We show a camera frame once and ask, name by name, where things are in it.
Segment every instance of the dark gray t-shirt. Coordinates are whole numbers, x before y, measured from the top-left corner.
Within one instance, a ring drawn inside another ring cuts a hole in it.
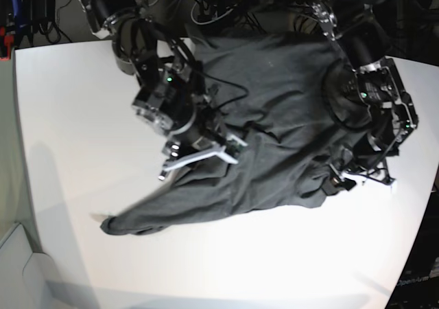
[[[337,60],[328,42],[287,35],[210,42],[196,48],[204,71],[250,90],[246,99],[223,108],[226,124],[244,136],[248,148],[238,165],[211,158],[196,170],[181,170],[165,194],[107,219],[106,233],[148,234],[282,205],[319,207],[329,162],[341,145],[358,141],[359,135],[333,123],[322,103],[322,81]],[[221,84],[217,103],[238,95]]]

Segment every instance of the gray cloth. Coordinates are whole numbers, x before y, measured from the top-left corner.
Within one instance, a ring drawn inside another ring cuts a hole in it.
[[[282,205],[319,207],[329,162],[342,144],[359,139],[340,130],[322,103],[322,81],[337,60],[326,41],[265,36],[210,42],[196,48],[205,72],[250,90],[248,98],[223,109],[248,148],[238,165],[212,158],[194,171],[182,170],[165,194],[107,219],[101,226],[106,233],[148,234]],[[222,84],[217,102],[238,95]]]

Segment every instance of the red object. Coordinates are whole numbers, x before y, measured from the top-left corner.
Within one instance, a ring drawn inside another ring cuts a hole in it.
[[[8,48],[8,57],[0,58],[0,60],[10,60],[11,59],[12,46],[14,44],[14,36],[13,35],[5,36],[4,43],[5,43],[5,46]]]

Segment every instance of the white table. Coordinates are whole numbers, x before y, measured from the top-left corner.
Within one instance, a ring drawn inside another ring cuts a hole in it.
[[[81,309],[384,308],[439,163],[439,68],[396,63],[420,117],[401,156],[389,159],[396,194],[367,183],[319,209],[114,237],[97,215],[117,214],[161,185],[165,140],[130,108],[136,80],[118,70],[108,41],[17,51],[36,221],[68,290],[58,296]]]

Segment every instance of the black equipment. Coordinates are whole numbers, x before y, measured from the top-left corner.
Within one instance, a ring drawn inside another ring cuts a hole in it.
[[[239,84],[210,77],[178,37],[148,16],[147,2],[135,0],[79,0],[91,31],[99,38],[111,35],[117,63],[122,71],[135,75],[141,91],[133,108],[136,114],[168,140],[169,155],[160,179],[177,168],[217,156],[238,163],[247,144],[230,133],[222,122],[214,88],[206,88],[212,78],[248,90]],[[239,12],[292,10],[318,22],[321,32],[342,52],[346,82],[341,90],[350,101],[368,111],[361,128],[349,126],[331,108],[328,93],[323,99],[333,121],[347,132],[362,134],[354,148],[345,148],[345,159],[331,165],[333,177],[324,189],[327,194],[350,189],[355,182],[349,174],[392,184],[386,157],[398,155],[399,146],[417,128],[418,117],[392,59],[385,32],[375,21],[372,5],[384,0],[198,0],[201,15],[194,23],[206,33],[215,27],[233,24]],[[167,42],[174,56],[159,58],[157,42]]]

